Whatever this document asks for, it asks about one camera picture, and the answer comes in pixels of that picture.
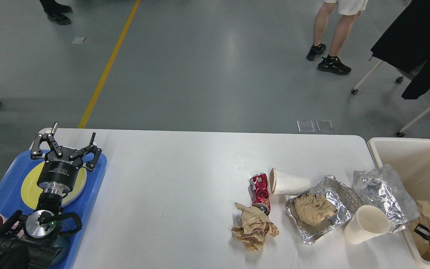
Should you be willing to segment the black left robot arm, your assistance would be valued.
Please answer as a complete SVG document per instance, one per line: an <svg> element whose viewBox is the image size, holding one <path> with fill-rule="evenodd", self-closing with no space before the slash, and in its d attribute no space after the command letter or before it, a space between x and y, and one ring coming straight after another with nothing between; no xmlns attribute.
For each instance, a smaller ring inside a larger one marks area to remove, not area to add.
<svg viewBox="0 0 430 269"><path fill-rule="evenodd" d="M102 150L94 141L96 133L79 150L58 145L54 138L57 126L55 123L51 131L38 133L34 139L30 157L43 160L37 180L42 192L32 213L17 210L1 226L0 269L47 269L63 252L56 241L82 229L78 213L63 211L63 198L73 191L82 169L96 168Z"/></svg>

